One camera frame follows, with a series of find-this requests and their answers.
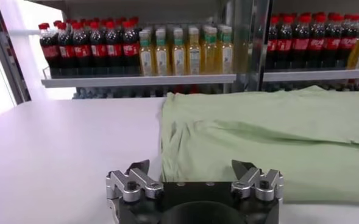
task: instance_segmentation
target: cola bottle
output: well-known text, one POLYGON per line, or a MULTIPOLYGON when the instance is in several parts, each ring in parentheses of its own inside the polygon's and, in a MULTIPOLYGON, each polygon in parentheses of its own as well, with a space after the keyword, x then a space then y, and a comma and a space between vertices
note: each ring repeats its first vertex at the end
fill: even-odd
POLYGON ((105 35, 99 30, 99 24, 96 22, 91 23, 91 52, 94 58, 94 65, 97 74, 105 74, 107 67, 107 48, 105 35))
POLYGON ((59 46, 61 55, 60 65, 62 67, 62 75, 72 75, 72 69, 77 67, 73 39, 69 32, 66 30, 65 23, 59 23, 57 27, 59 28, 57 44, 59 46))
POLYGON ((84 32, 80 23, 73 23, 72 27, 75 56, 79 65, 78 73, 79 75, 89 75, 92 67, 90 37, 84 32))
POLYGON ((342 23, 341 41, 338 50, 338 67, 345 68, 351 50, 358 40, 358 22, 359 15, 345 15, 342 23))
POLYGON ((288 61, 289 53, 291 50, 292 30, 291 24, 293 17, 285 16, 281 29, 277 32, 277 50, 275 52, 275 68, 286 69, 289 68, 290 62, 288 61))
POLYGON ((107 33, 106 48, 107 48, 107 60, 110 66, 110 72, 112 74, 124 73, 124 54, 123 54, 123 35, 121 28, 115 29, 115 23, 109 21, 106 24, 107 33))
POLYGON ((57 40, 55 36, 49 31, 48 23, 41 23, 38 25, 40 29, 40 45, 43 50, 44 57, 48 62, 48 65, 51 69, 52 76, 58 76, 60 68, 60 51, 57 46, 57 40))
POLYGON ((304 68, 305 67, 305 53, 309 44, 309 22, 310 15, 301 15, 299 23, 293 30, 293 43, 291 51, 291 67, 304 68))
POLYGON ((275 50, 277 49, 277 24, 278 17, 272 16, 269 28, 269 40, 267 43, 266 69, 274 69, 275 50))
POLYGON ((124 64, 126 74, 138 75, 140 74, 140 58, 138 55, 140 46, 138 42, 138 35, 133 27, 132 21, 123 22, 124 31, 124 64))
POLYGON ((334 68, 336 66, 336 53, 338 52, 341 38, 341 22, 343 17, 334 14, 331 22, 325 28, 325 39, 321 52, 322 68, 334 68))
POLYGON ((320 68, 320 54, 324 45, 326 15, 317 14, 315 22, 310 27, 310 40, 307 51, 307 68, 320 68))

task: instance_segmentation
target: red label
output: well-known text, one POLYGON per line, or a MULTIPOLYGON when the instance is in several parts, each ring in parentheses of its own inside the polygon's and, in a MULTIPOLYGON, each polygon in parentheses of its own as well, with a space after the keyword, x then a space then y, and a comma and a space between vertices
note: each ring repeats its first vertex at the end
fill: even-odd
POLYGON ((344 37, 340 41, 340 48, 352 49, 354 47, 355 43, 357 42, 357 40, 358 39, 355 37, 344 37))
POLYGON ((45 58, 56 58, 60 52, 57 46, 41 47, 45 58))
POLYGON ((306 50, 308 48, 309 39, 293 39, 293 49, 306 50))
POLYGON ((106 45, 99 44, 99 45, 91 45, 91 51, 94 57, 106 57, 107 50, 106 45))
POLYGON ((327 50, 336 50, 339 44, 340 38, 328 37, 324 40, 324 48, 327 50))
POLYGON ((123 47, 120 44, 108 44, 107 54, 111 57, 121 56, 123 54, 123 47))
POLYGON ((91 49, 89 45, 75 46, 75 55, 78 58, 83 58, 91 55, 91 49))
POLYGON ((324 44, 324 38, 314 38, 309 41, 309 50, 320 51, 324 44))
POLYGON ((267 42, 267 51, 275 51, 277 49, 277 40, 269 40, 267 42))
POLYGON ((138 44, 124 44, 124 55, 134 56, 138 54, 138 44))
POLYGON ((63 58, 73 58, 75 57, 75 50, 72 46, 60 46, 60 54, 63 58))
POLYGON ((290 49, 291 49, 291 40, 277 41, 277 51, 290 51, 290 49))

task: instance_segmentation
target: white table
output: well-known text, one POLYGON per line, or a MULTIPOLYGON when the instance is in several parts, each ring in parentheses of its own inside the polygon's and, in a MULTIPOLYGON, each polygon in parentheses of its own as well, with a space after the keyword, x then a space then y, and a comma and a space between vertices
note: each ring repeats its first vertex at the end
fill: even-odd
MULTIPOLYGON (((29 102, 0 115, 0 223, 112 223, 105 175, 160 169, 162 98, 29 102)), ((281 223, 359 223, 359 207, 285 205, 281 223)))

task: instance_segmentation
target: store shelf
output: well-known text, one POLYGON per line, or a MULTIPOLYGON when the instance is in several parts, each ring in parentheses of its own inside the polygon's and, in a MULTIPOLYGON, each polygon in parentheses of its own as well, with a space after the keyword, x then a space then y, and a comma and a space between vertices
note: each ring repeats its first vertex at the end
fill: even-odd
POLYGON ((64 87, 212 84, 212 83, 233 83, 235 80, 236 80, 236 74, 225 74, 225 75, 184 75, 184 76, 159 76, 159 77, 44 79, 41 82, 46 88, 64 88, 64 87))
POLYGON ((265 72, 264 82, 359 79, 359 70, 265 72))

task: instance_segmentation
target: metal shelf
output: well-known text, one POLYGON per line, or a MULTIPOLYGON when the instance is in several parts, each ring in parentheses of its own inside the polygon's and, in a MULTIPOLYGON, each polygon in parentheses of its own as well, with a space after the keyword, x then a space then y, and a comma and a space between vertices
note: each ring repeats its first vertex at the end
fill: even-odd
POLYGON ((359 79, 359 70, 265 72, 264 82, 359 79))
POLYGON ((212 83, 233 83, 234 81, 236 81, 236 74, 183 75, 183 76, 158 76, 158 77, 107 77, 107 78, 41 80, 42 84, 46 88, 212 84, 212 83))

